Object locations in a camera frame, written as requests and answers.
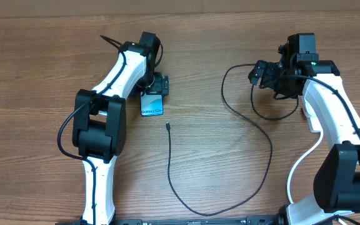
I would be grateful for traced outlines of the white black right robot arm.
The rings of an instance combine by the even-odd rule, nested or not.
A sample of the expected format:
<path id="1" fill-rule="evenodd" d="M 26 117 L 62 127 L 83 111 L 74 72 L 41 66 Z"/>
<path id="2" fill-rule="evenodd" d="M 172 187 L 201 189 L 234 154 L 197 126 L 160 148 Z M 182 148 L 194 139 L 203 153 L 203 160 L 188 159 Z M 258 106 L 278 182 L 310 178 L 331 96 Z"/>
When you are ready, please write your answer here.
<path id="1" fill-rule="evenodd" d="M 335 63 L 319 59 L 313 33 L 290 35 L 278 52 L 279 62 L 256 62 L 248 75 L 251 84 L 284 98 L 300 97 L 306 117 L 320 124 L 329 153 L 314 177 L 312 194 L 280 209 L 274 223 L 347 219 L 360 213 L 360 118 Z"/>

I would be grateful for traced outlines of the blue Galaxy smartphone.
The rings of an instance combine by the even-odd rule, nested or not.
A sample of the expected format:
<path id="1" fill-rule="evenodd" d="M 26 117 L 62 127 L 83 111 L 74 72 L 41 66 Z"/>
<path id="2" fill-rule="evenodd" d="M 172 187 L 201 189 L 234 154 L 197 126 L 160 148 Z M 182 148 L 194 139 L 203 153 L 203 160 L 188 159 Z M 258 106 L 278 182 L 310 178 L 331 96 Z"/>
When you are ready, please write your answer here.
<path id="1" fill-rule="evenodd" d="M 141 116 L 160 116 L 164 114 L 163 97 L 161 95 L 141 96 Z"/>

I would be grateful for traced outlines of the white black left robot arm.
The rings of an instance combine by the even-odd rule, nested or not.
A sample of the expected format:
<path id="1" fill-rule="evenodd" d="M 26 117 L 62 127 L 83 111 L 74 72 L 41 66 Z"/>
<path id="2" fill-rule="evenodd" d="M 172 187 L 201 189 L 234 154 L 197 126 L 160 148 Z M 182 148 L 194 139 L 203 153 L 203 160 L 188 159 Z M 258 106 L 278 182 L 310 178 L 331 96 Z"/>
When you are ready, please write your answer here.
<path id="1" fill-rule="evenodd" d="M 114 224 L 114 167 L 126 142 L 126 99 L 137 94 L 142 116 L 160 116 L 169 94 L 168 77 L 155 70 L 163 44 L 154 33 L 123 44 L 103 39 L 118 50 L 117 62 L 98 85 L 77 92 L 74 111 L 57 134 L 59 150 L 85 170 L 86 203 L 76 224 Z"/>

